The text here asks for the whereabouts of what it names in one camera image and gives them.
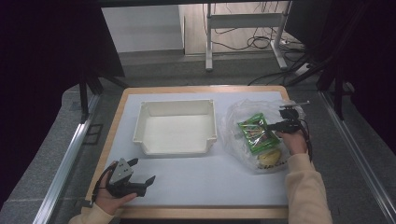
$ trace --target metal frame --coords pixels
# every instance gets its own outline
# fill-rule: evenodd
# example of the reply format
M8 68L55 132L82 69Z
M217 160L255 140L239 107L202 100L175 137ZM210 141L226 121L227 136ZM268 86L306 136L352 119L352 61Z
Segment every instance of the metal frame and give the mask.
M280 52L279 41L289 15L290 5L291 1L288 2L282 13L212 15L211 4L207 4L206 71L213 70L212 29L255 27L278 27L276 38L271 41L271 48L280 69L286 70L288 66Z
M392 199L389 197L387 191L385 190L378 177L376 177L376 174L372 170L370 163L364 157L361 149L356 143L355 138L349 131L347 125L337 116L337 114L332 109L331 97L328 93L324 93L322 91L319 92L319 96L326 105L326 108L330 114L330 117L332 118L332 121L335 124L335 127L337 127L338 132L344 139L353 160L356 162L358 168L361 170L361 175L366 181L369 189L372 191L388 223L396 223L396 209Z
M89 114L87 120L84 123L80 123L78 125L72 141L70 142L70 145L66 153L64 154L61 165L59 166L59 169L56 172L56 175L53 178L51 185L49 186L47 195L44 198L43 203L41 204L33 223L48 223L48 221L50 220L50 215L52 214L55 204L58 201L59 195L64 187L67 176L72 169L73 163L82 145L85 134L90 127L93 117L92 113L95 110L99 99L99 95L94 95L92 97L89 105L89 110L91 113Z

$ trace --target human hand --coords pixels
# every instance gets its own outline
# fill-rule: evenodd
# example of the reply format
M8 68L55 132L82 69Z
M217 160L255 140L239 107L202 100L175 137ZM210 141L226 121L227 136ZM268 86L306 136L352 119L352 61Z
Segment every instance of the human hand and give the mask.
M291 155L306 153L308 150L302 131L296 133L276 132L276 134L283 139Z
M116 214L117 209L119 209L125 203L128 203L129 201L133 200L137 196L137 194L132 193L122 198L114 198L110 194L110 192L108 192L108 190L106 189L106 181L109 175L110 172L108 171L105 174L105 176L102 178L95 203L100 208L102 208L102 210L104 210L106 213L108 213L111 216L114 216Z

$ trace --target yellow food item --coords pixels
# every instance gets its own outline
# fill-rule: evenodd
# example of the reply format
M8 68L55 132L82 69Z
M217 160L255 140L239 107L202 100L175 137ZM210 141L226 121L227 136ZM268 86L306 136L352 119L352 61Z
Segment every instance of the yellow food item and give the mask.
M273 151L261 154L258 157L259 163L261 166L273 166L279 161L281 155L282 152L277 148Z

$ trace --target storage box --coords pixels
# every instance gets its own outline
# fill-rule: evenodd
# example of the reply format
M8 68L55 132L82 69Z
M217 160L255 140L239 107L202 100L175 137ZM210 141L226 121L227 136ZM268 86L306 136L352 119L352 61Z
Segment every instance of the storage box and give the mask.
M143 102L134 142L147 155L206 153L217 140L213 100Z

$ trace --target person's left hand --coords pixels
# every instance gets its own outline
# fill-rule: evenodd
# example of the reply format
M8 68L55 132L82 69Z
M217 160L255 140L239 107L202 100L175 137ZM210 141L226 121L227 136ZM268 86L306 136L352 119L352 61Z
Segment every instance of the person's left hand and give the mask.
M95 203L102 208L106 213L111 216L116 214L117 209L123 206L125 203L133 200L137 194L132 193L128 194L122 198L114 198L110 192L106 189L106 181L110 172L108 171L105 176L102 178L102 181L99 186L98 195L96 197Z

